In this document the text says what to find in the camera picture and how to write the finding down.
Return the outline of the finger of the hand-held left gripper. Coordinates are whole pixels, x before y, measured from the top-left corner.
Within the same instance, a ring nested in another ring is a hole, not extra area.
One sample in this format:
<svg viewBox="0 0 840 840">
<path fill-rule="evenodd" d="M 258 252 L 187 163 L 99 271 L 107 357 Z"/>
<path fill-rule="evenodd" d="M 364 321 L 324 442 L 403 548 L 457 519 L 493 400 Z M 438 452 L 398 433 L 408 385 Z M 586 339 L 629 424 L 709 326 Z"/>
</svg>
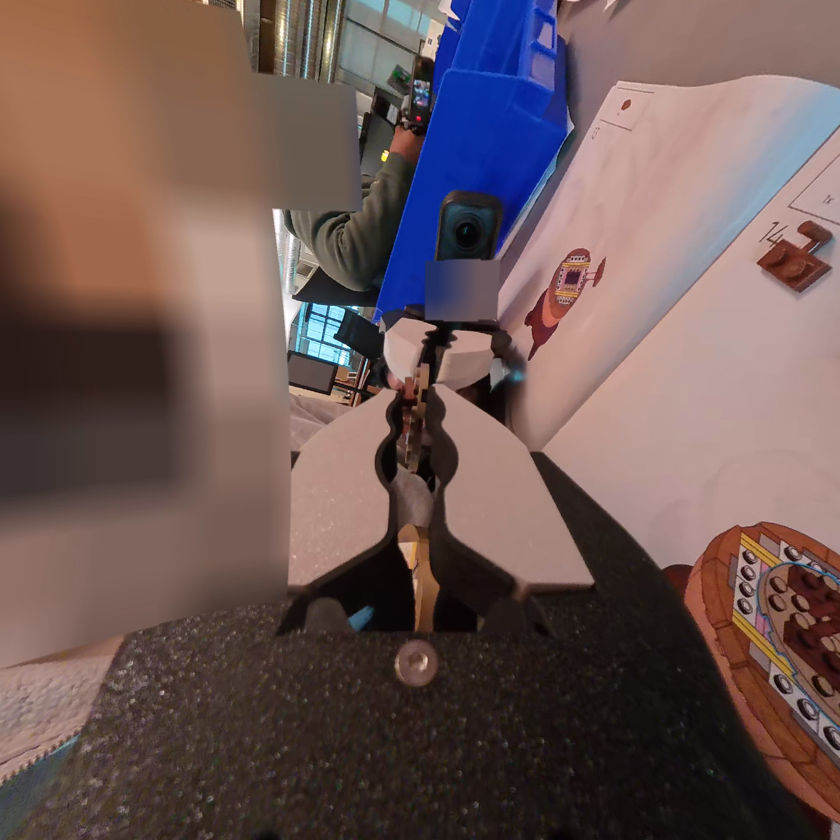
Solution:
<svg viewBox="0 0 840 840">
<path fill-rule="evenodd" d="M 385 384 L 395 391 L 414 391 L 428 323 L 398 319 L 384 333 Z"/>
<path fill-rule="evenodd" d="M 444 385 L 469 402 L 488 402 L 493 364 L 509 353 L 510 334 L 504 330 L 450 331 L 434 348 L 431 386 Z"/>
</svg>

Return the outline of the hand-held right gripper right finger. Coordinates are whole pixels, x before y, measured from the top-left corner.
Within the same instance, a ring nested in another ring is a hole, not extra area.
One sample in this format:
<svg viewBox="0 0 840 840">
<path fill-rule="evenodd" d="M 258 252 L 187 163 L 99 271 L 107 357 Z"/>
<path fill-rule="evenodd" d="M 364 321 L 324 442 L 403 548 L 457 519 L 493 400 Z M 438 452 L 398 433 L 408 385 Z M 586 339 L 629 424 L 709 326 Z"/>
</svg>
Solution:
<svg viewBox="0 0 840 840">
<path fill-rule="evenodd" d="M 595 582 L 527 446 L 445 385 L 427 396 L 439 487 L 432 572 L 474 612 L 500 599 L 590 590 Z"/>
</svg>

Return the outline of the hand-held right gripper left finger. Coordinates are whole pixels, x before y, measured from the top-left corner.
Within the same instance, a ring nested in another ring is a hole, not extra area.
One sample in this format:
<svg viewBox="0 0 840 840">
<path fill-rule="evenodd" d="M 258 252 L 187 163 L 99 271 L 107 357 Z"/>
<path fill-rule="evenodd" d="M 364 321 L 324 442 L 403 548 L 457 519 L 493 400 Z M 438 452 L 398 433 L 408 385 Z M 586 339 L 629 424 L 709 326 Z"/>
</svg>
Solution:
<svg viewBox="0 0 840 840">
<path fill-rule="evenodd" d="M 302 590 L 383 545 L 392 512 L 395 392 L 356 407 L 290 395 L 289 588 Z"/>
</svg>

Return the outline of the tan round plate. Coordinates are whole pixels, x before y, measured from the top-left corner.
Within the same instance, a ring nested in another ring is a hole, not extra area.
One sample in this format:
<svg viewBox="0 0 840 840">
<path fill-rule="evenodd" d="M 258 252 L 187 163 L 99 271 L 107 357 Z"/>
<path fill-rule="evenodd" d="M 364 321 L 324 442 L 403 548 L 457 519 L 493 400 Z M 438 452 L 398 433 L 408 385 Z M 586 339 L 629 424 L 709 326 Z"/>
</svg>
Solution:
<svg viewBox="0 0 840 840">
<path fill-rule="evenodd" d="M 424 428 L 429 388 L 429 365 L 420 363 L 413 376 L 407 377 L 402 385 L 404 411 L 404 455 L 402 463 L 416 474 L 424 448 Z"/>
</svg>

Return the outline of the brick pot model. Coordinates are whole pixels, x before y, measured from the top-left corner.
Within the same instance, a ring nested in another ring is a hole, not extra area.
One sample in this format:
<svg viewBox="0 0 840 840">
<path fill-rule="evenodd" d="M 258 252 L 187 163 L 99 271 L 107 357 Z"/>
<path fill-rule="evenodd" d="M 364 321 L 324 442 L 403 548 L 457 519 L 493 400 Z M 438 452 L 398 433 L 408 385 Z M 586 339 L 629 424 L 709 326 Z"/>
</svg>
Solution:
<svg viewBox="0 0 840 840">
<path fill-rule="evenodd" d="M 415 630 L 429 634 L 434 630 L 439 585 L 431 569 L 427 529 L 407 524 L 397 534 L 397 544 L 412 574 Z"/>
</svg>

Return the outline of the factory style window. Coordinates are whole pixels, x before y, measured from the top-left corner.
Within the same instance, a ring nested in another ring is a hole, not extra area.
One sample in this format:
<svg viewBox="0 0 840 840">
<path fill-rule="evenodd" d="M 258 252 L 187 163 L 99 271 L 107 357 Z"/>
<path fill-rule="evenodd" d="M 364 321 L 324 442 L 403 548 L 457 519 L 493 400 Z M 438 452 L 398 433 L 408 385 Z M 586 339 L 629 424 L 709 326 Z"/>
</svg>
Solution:
<svg viewBox="0 0 840 840">
<path fill-rule="evenodd" d="M 290 393 L 357 406 L 381 390 L 384 335 L 372 310 L 302 303 L 288 330 Z"/>
</svg>

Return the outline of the blue plastic bin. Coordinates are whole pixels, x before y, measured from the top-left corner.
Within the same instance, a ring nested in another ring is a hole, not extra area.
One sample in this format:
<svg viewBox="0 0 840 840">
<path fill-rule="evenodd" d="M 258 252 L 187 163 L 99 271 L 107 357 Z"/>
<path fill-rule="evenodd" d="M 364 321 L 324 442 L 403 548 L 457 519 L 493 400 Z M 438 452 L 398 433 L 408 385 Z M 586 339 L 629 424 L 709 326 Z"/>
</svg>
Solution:
<svg viewBox="0 0 840 840">
<path fill-rule="evenodd" d="M 498 198 L 504 242 L 568 133 L 565 64 L 558 59 L 552 93 L 524 77 L 445 72 L 377 316 L 424 302 L 425 265 L 435 257 L 439 211 L 451 192 Z"/>
<path fill-rule="evenodd" d="M 564 73 L 566 44 L 554 1 L 442 2 L 434 84 L 450 69 L 530 78 L 547 89 Z"/>
</svg>

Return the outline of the white instruction booklet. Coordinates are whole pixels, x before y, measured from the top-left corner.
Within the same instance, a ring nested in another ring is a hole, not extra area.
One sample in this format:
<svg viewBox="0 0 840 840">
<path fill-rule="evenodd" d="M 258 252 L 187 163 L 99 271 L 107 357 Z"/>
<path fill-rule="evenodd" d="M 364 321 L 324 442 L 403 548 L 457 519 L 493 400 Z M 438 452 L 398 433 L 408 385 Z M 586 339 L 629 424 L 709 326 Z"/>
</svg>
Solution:
<svg viewBox="0 0 840 840">
<path fill-rule="evenodd" d="M 832 270 L 757 261 L 812 220 Z M 501 293 L 513 431 L 639 543 L 759 770 L 838 838 L 838 88 L 608 92 Z"/>
</svg>

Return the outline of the small brown brick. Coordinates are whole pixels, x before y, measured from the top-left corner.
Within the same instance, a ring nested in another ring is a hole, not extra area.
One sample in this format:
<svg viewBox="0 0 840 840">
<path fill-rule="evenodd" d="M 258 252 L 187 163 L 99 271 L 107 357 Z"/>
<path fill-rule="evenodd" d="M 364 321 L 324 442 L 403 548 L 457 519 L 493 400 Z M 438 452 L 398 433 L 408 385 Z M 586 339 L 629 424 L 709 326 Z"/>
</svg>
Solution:
<svg viewBox="0 0 840 840">
<path fill-rule="evenodd" d="M 804 221 L 796 231 L 805 237 L 804 245 L 795 245 L 780 238 L 758 259 L 757 265 L 789 290 L 803 293 L 832 270 L 816 254 L 830 244 L 834 236 L 830 230 L 812 220 Z"/>
</svg>

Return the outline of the metal ventilation duct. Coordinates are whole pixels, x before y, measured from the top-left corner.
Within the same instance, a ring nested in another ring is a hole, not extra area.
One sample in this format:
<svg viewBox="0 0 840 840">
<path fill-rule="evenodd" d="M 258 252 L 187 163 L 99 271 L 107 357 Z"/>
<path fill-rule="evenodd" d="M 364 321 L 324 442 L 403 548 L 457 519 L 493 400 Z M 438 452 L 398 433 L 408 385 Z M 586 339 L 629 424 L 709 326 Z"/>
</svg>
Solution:
<svg viewBox="0 0 840 840">
<path fill-rule="evenodd" d="M 333 83 L 346 1 L 235 1 L 252 70 Z"/>
</svg>

